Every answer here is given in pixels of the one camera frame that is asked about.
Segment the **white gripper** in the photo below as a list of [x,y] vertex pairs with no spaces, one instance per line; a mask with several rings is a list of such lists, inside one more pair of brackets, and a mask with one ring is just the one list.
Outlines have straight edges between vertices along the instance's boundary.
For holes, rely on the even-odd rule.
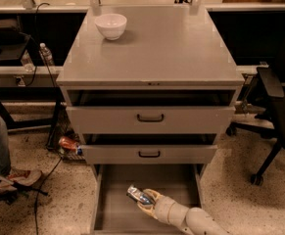
[[138,203],[137,206],[142,212],[164,224],[180,226],[183,223],[185,219],[184,206],[153,189],[144,189],[143,192],[150,198],[152,203],[156,204],[154,207],[153,205]]

